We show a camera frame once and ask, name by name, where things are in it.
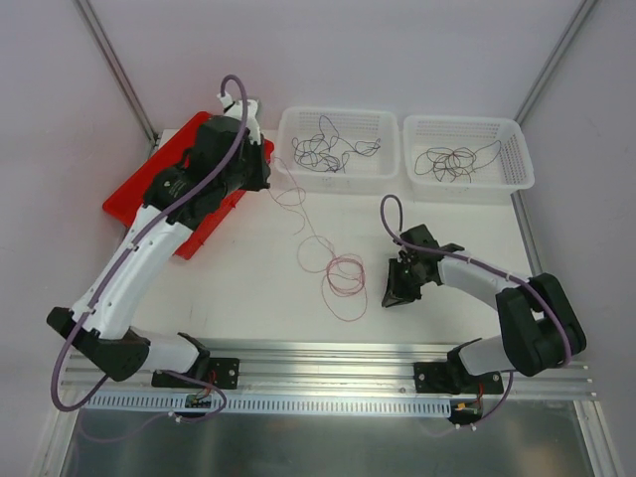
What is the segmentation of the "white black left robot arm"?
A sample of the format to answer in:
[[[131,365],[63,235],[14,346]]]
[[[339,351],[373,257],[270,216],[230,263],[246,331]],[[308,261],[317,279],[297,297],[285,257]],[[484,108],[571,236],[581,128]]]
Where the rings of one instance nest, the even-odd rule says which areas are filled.
[[[222,160],[239,131],[238,117],[211,117],[197,130],[181,160],[158,172],[124,242],[89,291],[72,308],[54,308],[48,324],[109,378],[124,381],[140,370],[173,371],[188,387],[209,374],[202,346],[184,333],[167,336],[132,325],[141,298],[173,253],[231,193],[268,188],[264,139],[248,118],[238,149]]]

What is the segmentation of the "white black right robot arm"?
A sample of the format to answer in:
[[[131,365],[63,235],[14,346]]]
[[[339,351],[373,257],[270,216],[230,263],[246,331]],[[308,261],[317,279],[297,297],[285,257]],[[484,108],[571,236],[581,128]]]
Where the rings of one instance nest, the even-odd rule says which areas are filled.
[[[389,262],[383,307],[413,303],[424,285],[434,283],[462,291],[497,314],[497,336],[478,338],[450,353],[445,377],[454,390],[469,392],[491,372],[533,377],[567,365],[587,348],[587,337],[554,275],[507,273],[455,243],[439,245],[425,225],[392,238],[400,251]]]

